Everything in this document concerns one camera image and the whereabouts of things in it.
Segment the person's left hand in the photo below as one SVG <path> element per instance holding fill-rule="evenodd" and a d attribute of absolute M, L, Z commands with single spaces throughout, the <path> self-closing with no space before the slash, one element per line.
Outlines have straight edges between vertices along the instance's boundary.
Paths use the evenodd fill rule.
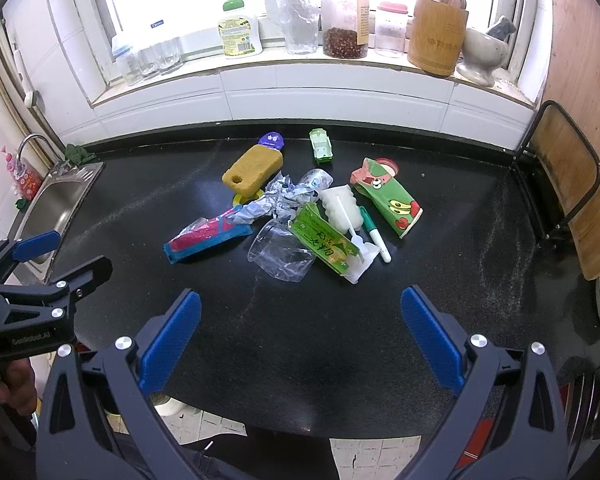
<path fill-rule="evenodd" d="M 29 359 L 17 360 L 6 366 L 0 378 L 0 405 L 7 404 L 19 415 L 33 414 L 38 405 L 35 374 Z"/>

